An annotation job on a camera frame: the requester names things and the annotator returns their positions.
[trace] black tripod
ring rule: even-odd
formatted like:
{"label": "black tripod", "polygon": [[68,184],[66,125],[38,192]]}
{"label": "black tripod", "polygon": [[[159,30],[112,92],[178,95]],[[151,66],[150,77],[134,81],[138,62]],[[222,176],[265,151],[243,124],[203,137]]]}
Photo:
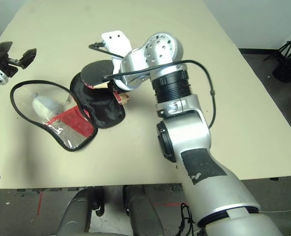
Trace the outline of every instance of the black tripod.
{"label": "black tripod", "polygon": [[269,59],[270,57],[274,57],[274,58],[276,58],[276,59],[278,59],[278,55],[281,53],[281,52],[283,52],[287,47],[289,47],[288,48],[288,50],[287,50],[287,53],[285,54],[285,58],[288,56],[288,53],[289,53],[289,51],[290,51],[290,49],[291,49],[291,41],[287,41],[286,42],[286,44],[284,44],[281,48],[279,48],[277,51],[274,51],[272,54],[270,54],[269,56],[267,56],[263,61],[265,61],[265,60],[267,60],[267,59]]}

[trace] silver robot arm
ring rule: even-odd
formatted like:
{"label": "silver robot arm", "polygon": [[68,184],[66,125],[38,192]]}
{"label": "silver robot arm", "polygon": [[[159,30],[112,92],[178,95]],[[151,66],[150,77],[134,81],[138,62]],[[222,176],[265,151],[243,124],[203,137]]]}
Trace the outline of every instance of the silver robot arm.
{"label": "silver robot arm", "polygon": [[[181,60],[181,43],[159,32],[122,60],[120,72],[132,72]],[[179,180],[193,214],[208,236],[281,236],[272,220],[259,213],[260,206],[244,184],[210,153],[211,137],[198,97],[191,93],[185,64],[139,74],[124,75],[123,91],[151,80],[157,97],[157,125],[164,156],[175,163]]]}

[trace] clear mesh pouch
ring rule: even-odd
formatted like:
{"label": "clear mesh pouch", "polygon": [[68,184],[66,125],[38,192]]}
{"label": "clear mesh pouch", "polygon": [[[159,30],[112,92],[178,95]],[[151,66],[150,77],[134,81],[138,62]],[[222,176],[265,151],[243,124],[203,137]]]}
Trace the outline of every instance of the clear mesh pouch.
{"label": "clear mesh pouch", "polygon": [[50,81],[31,80],[10,93],[15,111],[46,130],[68,151],[76,151],[97,134],[98,127],[67,88]]}

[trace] red mesh pocket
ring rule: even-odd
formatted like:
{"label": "red mesh pocket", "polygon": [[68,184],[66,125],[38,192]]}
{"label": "red mesh pocket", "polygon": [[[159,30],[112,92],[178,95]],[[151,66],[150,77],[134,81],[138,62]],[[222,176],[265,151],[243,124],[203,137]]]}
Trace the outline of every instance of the red mesh pocket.
{"label": "red mesh pocket", "polygon": [[75,149],[95,134],[94,126],[84,118],[78,106],[55,116],[47,125],[69,149]]}

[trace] black ribbed joint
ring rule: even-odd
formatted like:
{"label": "black ribbed joint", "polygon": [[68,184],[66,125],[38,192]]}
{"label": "black ribbed joint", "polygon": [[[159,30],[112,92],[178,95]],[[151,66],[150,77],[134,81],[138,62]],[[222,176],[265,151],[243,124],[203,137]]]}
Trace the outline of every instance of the black ribbed joint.
{"label": "black ribbed joint", "polygon": [[186,70],[176,71],[152,81],[158,103],[191,95]]}

